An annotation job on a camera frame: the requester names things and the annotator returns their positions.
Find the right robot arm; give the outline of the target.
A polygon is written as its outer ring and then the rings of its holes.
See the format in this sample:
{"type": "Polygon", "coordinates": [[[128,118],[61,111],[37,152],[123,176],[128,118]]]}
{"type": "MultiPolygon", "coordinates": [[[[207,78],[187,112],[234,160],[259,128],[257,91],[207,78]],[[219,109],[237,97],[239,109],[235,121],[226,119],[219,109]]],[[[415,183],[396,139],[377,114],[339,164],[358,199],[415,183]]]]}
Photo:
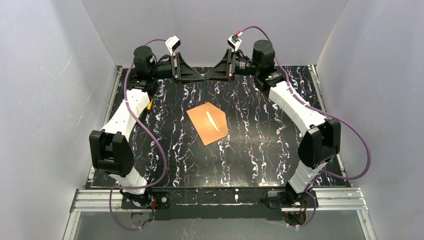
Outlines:
{"type": "Polygon", "coordinates": [[[304,200],[314,179],[326,164],[340,152],[341,124],[310,109],[307,102],[288,86],[285,73],[275,65],[275,50],[269,40],[253,44],[252,57],[240,49],[227,49],[222,60],[204,74],[207,80],[230,81],[236,75],[252,76],[255,87],[277,104],[300,131],[302,139],[297,149],[299,163],[284,191],[266,201],[294,204],[304,200]]]}

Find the orange brown envelope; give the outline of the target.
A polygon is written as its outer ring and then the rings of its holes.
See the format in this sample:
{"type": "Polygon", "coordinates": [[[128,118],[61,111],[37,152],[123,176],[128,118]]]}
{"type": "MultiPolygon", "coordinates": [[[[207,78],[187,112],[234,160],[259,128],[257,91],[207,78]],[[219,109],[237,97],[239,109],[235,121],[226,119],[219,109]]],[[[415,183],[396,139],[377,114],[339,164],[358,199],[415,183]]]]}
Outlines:
{"type": "Polygon", "coordinates": [[[226,113],[206,102],[186,111],[202,143],[207,146],[229,135],[226,113]],[[206,111],[209,111],[219,132],[209,122],[206,111]]]}

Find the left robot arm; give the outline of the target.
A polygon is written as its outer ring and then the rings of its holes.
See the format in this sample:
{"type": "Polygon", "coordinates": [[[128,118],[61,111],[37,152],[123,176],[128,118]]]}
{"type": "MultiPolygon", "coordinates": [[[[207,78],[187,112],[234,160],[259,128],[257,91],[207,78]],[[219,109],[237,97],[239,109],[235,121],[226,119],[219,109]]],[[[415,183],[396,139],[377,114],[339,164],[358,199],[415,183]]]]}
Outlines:
{"type": "Polygon", "coordinates": [[[140,198],[147,188],[154,186],[135,169],[129,139],[134,126],[140,122],[140,115],[153,100],[158,81],[164,79],[188,84],[204,78],[184,61],[175,47],[159,59],[149,46],[137,47],[124,78],[123,101],[111,119],[89,135],[93,168],[115,179],[121,193],[128,197],[140,198]]]}

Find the beige letter paper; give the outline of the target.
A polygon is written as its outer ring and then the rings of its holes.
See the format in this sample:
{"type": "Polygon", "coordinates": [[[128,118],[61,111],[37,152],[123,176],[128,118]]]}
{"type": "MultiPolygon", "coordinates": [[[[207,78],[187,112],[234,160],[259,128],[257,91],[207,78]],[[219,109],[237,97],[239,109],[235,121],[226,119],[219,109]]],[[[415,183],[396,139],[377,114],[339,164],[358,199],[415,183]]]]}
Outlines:
{"type": "Polygon", "coordinates": [[[211,114],[210,114],[210,112],[209,112],[209,111],[206,111],[206,115],[207,115],[207,118],[208,118],[208,120],[209,120],[210,124],[214,127],[214,129],[215,129],[217,132],[219,132],[219,128],[218,128],[218,126],[216,125],[216,123],[215,123],[214,119],[212,118],[212,116],[211,116],[211,114]]]}

